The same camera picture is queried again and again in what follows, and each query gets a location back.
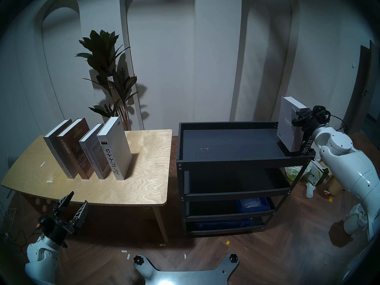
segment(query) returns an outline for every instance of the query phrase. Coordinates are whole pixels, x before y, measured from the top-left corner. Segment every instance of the hardcover book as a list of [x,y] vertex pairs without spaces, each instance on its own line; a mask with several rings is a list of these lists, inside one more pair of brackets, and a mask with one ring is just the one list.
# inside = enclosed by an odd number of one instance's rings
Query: hardcover book
[[119,116],[111,117],[97,136],[116,180],[124,180],[132,160],[132,154],[121,118]]
[[82,139],[79,140],[79,144],[86,154],[88,161],[91,163],[94,172],[101,180],[104,180],[111,170],[99,139],[96,136],[103,126],[104,123],[96,124]]
[[57,135],[71,123],[71,119],[63,120],[44,136],[44,140],[65,175],[69,179],[74,179],[78,174],[77,168],[67,156],[66,151],[62,149],[61,142],[57,140]]
[[292,120],[299,113],[305,113],[310,110],[293,97],[282,97],[280,107],[280,117],[278,118],[277,137],[284,143],[290,152],[298,151],[304,133],[301,127],[292,125]]
[[86,119],[78,118],[57,136],[57,139],[62,144],[62,148],[77,167],[78,173],[82,179],[89,179],[94,172],[79,144],[79,140],[83,138],[89,130]]

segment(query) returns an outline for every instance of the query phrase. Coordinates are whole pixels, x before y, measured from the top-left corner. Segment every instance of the blue bin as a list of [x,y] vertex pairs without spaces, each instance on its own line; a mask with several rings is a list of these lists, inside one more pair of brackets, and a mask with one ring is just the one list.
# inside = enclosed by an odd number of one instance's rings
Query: blue bin
[[[259,200],[261,203],[261,206],[253,206],[245,208],[245,202],[249,200]],[[252,198],[252,199],[242,199],[242,200],[236,200],[236,206],[240,213],[246,213],[246,212],[256,212],[256,211],[265,211],[270,210],[270,206],[268,203],[268,200],[265,197],[262,198]]]
[[199,230],[234,229],[251,227],[252,219],[241,218],[239,220],[196,221],[194,224]]

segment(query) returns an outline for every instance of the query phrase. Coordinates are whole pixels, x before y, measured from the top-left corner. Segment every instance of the wooden floor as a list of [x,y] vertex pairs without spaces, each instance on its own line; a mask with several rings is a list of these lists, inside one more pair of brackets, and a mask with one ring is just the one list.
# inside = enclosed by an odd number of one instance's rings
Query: wooden floor
[[[376,147],[362,134],[351,138],[380,173],[380,152]],[[264,232],[185,237],[181,231],[176,149],[177,137],[173,137],[168,203],[162,208],[169,243],[160,246],[164,242],[149,208],[136,211],[90,206],[82,230],[66,239],[68,248],[59,254],[57,284],[144,284],[132,264],[137,254],[145,255],[159,270],[186,271],[214,269],[229,252],[240,258],[229,284],[333,284],[350,259],[368,243],[365,231],[353,237],[343,231],[343,219],[356,204],[348,192],[334,197],[332,202],[318,191],[308,199],[300,183]],[[14,196],[10,207],[17,207],[12,239],[22,228],[28,243],[34,242],[37,236],[29,235],[39,214],[20,194]],[[23,244],[25,239],[19,237],[16,242]],[[26,263],[26,257],[16,251],[17,246],[10,246],[18,262]],[[128,253],[121,250],[128,250],[131,258],[127,260]]]

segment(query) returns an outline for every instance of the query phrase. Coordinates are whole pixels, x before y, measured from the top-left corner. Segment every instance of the potted plant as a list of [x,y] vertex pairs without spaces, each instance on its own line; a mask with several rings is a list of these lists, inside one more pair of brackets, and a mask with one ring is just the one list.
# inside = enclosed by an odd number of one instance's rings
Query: potted plant
[[115,32],[108,33],[101,30],[98,34],[96,31],[92,30],[90,33],[90,38],[83,38],[79,42],[91,53],[78,53],[76,57],[86,58],[88,65],[98,72],[96,76],[97,81],[84,78],[88,81],[92,81],[100,86],[102,86],[110,95],[113,108],[111,108],[111,103],[104,107],[100,105],[94,105],[94,107],[89,107],[93,112],[98,113],[104,117],[120,116],[124,122],[125,128],[129,129],[128,124],[128,111],[127,111],[127,101],[134,94],[131,94],[132,86],[136,83],[136,76],[127,76],[124,69],[116,70],[115,61],[116,58],[122,54],[125,50],[130,47],[125,48],[118,53],[119,49],[115,50],[115,44],[119,35],[115,35]]

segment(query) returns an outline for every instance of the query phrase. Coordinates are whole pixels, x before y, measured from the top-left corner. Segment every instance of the table top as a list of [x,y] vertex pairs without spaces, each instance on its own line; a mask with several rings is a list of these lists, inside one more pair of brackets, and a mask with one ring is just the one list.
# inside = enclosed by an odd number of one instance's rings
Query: table top
[[89,180],[69,179],[39,136],[16,160],[1,184],[41,198],[59,200],[74,191],[72,202],[119,206],[166,204],[172,130],[126,131],[132,161],[125,180],[95,172]]

